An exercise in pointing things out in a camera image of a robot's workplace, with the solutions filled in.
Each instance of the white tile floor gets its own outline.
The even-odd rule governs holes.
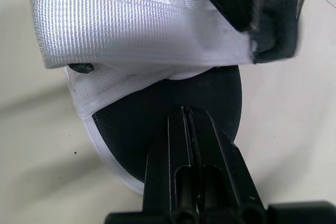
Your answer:
[[[236,143],[265,204],[336,204],[336,0],[306,0],[301,18],[297,58],[241,67]],[[96,155],[61,71],[44,69],[29,0],[0,0],[0,38],[0,223],[140,210]]]

